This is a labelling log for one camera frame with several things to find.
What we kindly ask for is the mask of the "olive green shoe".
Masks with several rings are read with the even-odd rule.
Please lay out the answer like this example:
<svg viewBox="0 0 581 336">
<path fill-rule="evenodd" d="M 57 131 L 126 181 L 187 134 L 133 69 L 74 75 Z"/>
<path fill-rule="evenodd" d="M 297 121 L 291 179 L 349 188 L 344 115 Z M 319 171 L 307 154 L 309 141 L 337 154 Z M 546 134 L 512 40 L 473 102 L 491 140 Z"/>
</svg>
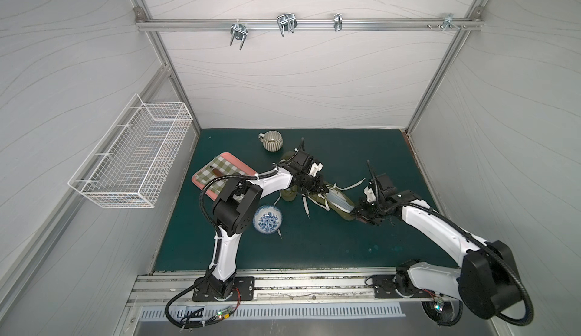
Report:
<svg viewBox="0 0 581 336">
<path fill-rule="evenodd" d="M 324 184 L 328 192 L 321 192 L 317 194 L 311 193 L 307 195 L 304 201 L 305 212 L 307 214 L 309 213 L 307 205 L 308 199 L 312 203 L 316 204 L 317 206 L 321 207 L 326 211 L 332 210 L 336 212 L 340 217 L 342 217 L 346 221 L 355 220 L 355 216 L 352 214 L 353 210 L 356 207 L 355 203 L 344 193 L 344 191 L 354 189 L 362 185 L 364 180 L 365 178 L 347 187 L 340 187 L 336 183 L 331 184 L 325 181 Z"/>
<path fill-rule="evenodd" d="M 293 152 L 284 153 L 282 158 L 281 158 L 281 161 L 288 160 L 292 155 L 293 155 Z M 276 206 L 281 201 L 291 202 L 291 201 L 295 200 L 296 196 L 297 196 L 297 187 L 296 186 L 291 186 L 287 189 L 281 190 L 279 192 L 278 198 L 274 202 L 274 205 Z"/>
</svg>

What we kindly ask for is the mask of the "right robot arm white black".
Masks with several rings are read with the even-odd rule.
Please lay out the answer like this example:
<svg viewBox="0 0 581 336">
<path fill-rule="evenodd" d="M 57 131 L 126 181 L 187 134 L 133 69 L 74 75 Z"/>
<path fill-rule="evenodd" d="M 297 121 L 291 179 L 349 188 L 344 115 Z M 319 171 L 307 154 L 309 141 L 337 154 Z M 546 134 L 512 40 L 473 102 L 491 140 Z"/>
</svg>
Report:
<svg viewBox="0 0 581 336">
<path fill-rule="evenodd" d="M 532 299 L 522 282 L 511 248 L 461 228 L 410 190 L 399 191 L 390 178 L 373 176 L 349 211 L 370 225 L 398 219 L 428 237 L 454 261 L 454 267 L 409 260 L 398 266 L 392 283 L 401 298 L 418 292 L 432 297 L 425 313 L 440 325 L 455 325 L 464 308 L 481 319 L 497 317 L 525 326 L 534 318 Z"/>
</svg>

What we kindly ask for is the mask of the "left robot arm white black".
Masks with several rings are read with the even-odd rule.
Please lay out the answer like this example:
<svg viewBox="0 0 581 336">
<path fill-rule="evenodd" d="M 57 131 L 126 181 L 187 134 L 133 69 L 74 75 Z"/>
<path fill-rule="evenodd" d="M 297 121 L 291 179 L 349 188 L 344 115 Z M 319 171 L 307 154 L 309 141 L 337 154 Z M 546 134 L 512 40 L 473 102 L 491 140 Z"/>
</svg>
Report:
<svg viewBox="0 0 581 336">
<path fill-rule="evenodd" d="M 204 186 L 199 206 L 215 230 L 210 266 L 200 289 L 218 300 L 230 297 L 235 287 L 236 257 L 241 235 L 250 225 L 260 200 L 293 186 L 304 195 L 327 193 L 322 162 L 297 148 L 290 158 L 265 173 L 226 174 Z"/>
</svg>

